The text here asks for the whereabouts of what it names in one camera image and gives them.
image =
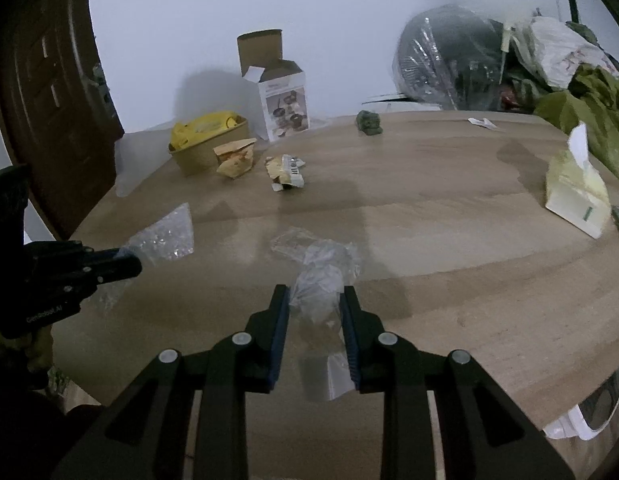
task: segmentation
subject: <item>box flap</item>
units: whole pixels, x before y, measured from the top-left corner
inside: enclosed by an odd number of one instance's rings
[[[260,76],[260,82],[271,81],[272,79],[278,79],[279,77],[285,77],[292,74],[298,74],[303,72],[301,68],[293,61],[286,59],[279,59],[273,63],[270,63],[265,71]]]
[[[282,59],[282,30],[272,28],[238,36],[240,70],[244,76],[251,66],[267,67]]]
[[[246,74],[243,75],[244,79],[251,81],[252,83],[260,83],[260,78],[262,77],[262,73],[265,69],[262,66],[251,66],[247,70]]]

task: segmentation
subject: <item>small paper scrap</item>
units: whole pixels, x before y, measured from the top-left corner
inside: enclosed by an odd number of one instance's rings
[[[305,180],[299,170],[302,166],[305,166],[305,162],[292,155],[268,156],[265,168],[273,180],[272,189],[282,191],[291,187],[304,187]]]
[[[251,170],[254,165],[256,139],[233,140],[214,148],[220,162],[217,173],[237,178]]]
[[[483,128],[487,128],[488,130],[496,131],[499,129],[498,126],[496,126],[492,121],[487,118],[483,118],[483,120],[481,121],[475,119],[474,117],[470,117],[467,121],[469,121],[475,126],[483,126]]]

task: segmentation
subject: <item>tissue box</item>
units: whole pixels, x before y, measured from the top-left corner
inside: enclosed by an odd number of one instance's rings
[[[547,209],[593,238],[603,234],[611,205],[603,179],[589,162],[585,124],[572,130],[569,150],[549,162],[546,190]]]
[[[238,38],[241,72],[247,88],[247,118],[253,132],[276,140],[309,128],[305,73],[282,58],[282,31],[261,30]]]

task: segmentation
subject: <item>bubble wrap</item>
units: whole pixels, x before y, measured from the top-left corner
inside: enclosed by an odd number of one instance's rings
[[[193,253],[193,224],[188,203],[179,205],[155,224],[133,235],[120,252],[132,251],[143,266],[157,266],[162,262],[178,260]],[[90,298],[106,313],[118,303],[133,280],[105,283]]]

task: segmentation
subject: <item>cardboard box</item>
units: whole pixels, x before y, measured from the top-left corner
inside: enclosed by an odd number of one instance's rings
[[[305,73],[282,58],[282,31],[261,30],[238,37],[240,68],[247,89],[253,132],[276,140],[309,128]]]
[[[214,153],[215,147],[232,140],[248,139],[249,136],[247,119],[238,116],[237,126],[225,130],[220,135],[211,137],[211,139],[204,140],[193,146],[187,146],[182,150],[173,150],[170,146],[169,152],[176,159],[176,164],[178,164],[184,175],[190,176],[218,166],[216,153]]]

